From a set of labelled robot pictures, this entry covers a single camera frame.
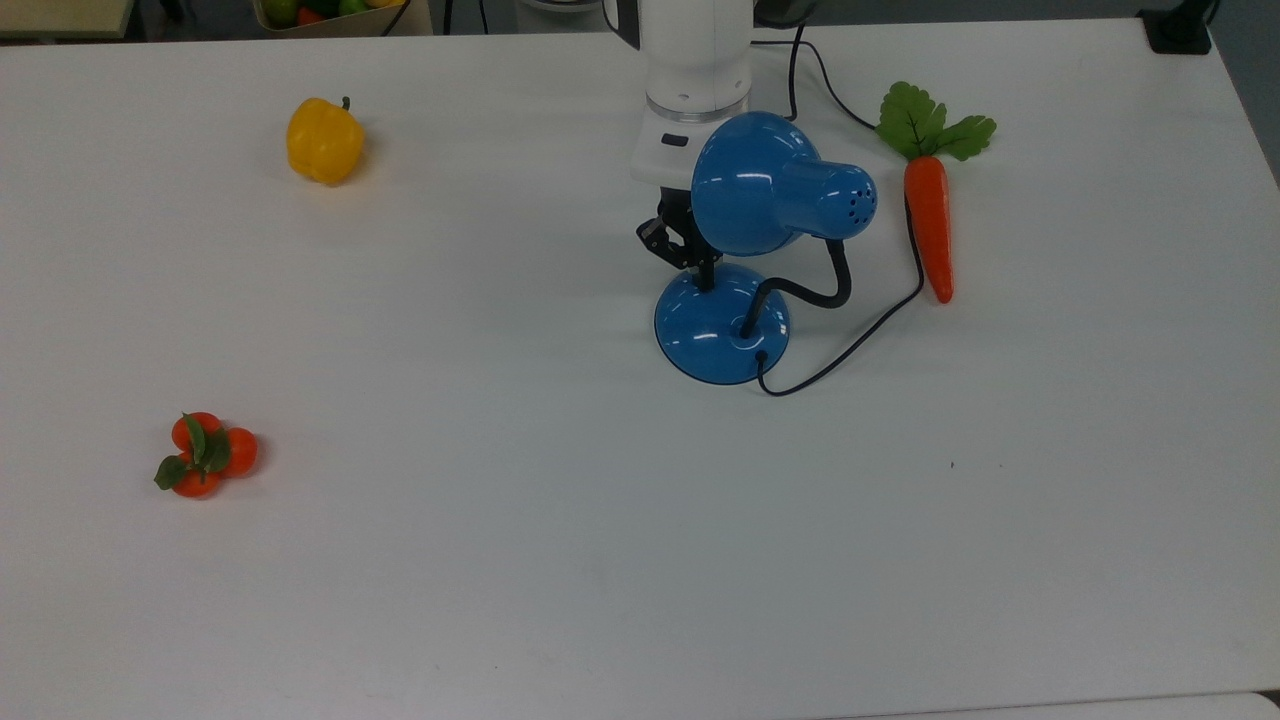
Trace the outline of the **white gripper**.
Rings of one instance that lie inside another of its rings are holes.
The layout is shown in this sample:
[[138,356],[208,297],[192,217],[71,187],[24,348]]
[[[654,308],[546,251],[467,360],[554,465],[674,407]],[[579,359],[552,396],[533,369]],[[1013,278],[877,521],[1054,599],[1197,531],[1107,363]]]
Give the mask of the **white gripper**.
[[631,177],[659,188],[655,215],[636,228],[640,242],[653,255],[680,270],[692,268],[695,288],[716,287],[721,254],[703,236],[692,210],[692,176],[701,151],[724,123],[723,111],[687,114],[646,106],[631,156]]

